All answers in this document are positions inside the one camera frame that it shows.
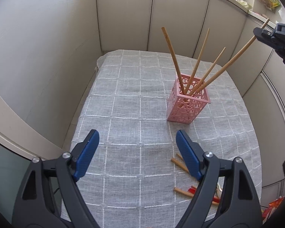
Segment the red chopstick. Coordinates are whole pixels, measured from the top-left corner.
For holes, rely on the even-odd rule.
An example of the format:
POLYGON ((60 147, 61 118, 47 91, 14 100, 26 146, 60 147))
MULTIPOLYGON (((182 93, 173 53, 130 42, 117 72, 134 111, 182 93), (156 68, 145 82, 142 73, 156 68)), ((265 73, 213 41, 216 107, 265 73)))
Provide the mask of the red chopstick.
MULTIPOLYGON (((196 188, 194 186, 191 186, 188 191, 192 194, 194 194, 196 192, 196 188)), ((216 202, 216 203, 219 203, 220 202, 220 196, 221 196, 221 192, 219 191, 218 188, 216 188, 216 193, 213 197, 213 201, 216 202)))

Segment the white spoon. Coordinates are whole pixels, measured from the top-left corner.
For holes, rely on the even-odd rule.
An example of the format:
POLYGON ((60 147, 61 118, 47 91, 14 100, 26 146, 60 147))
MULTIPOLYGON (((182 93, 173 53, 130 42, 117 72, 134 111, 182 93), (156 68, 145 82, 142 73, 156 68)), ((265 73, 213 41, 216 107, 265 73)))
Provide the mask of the white spoon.
POLYGON ((217 183, 217 186, 216 186, 216 195, 217 197, 220 199, 221 198, 221 195, 222 195, 222 187, 220 186, 219 183, 217 183))

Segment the pink perforated utensil holder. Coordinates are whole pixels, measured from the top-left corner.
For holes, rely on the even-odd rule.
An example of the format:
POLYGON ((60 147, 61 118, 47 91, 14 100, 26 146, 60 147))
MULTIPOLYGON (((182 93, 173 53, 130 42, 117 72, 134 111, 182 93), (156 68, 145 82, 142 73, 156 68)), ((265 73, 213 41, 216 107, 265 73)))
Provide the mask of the pink perforated utensil holder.
POLYGON ((179 79, 176 77, 167 99, 167 120, 190 124, 211 100, 206 89, 192 96, 182 94, 179 79))

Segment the grey checked tablecloth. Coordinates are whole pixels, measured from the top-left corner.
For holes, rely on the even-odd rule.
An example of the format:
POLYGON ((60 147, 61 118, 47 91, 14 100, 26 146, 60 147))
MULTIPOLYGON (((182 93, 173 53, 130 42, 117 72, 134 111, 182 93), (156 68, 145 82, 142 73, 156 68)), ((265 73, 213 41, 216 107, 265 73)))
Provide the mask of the grey checked tablecloth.
POLYGON ((176 73, 167 53, 116 50, 99 58, 73 117, 63 148, 72 150, 90 130, 100 143, 77 186, 100 227, 175 227, 190 198, 175 193, 197 181, 171 159, 185 130, 205 151, 241 157, 261 194, 256 134, 238 89, 223 74, 208 90, 210 103, 190 124, 167 120, 176 73))

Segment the red plastic bag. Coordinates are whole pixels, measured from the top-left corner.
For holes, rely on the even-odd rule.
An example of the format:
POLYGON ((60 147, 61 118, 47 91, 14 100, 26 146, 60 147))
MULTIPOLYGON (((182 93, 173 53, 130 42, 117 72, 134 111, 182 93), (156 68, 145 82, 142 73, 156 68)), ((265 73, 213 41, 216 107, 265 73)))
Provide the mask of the red plastic bag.
POLYGON ((284 197, 280 196, 278 199, 269 203, 269 206, 262 211, 263 224, 273 215, 282 203, 284 197))

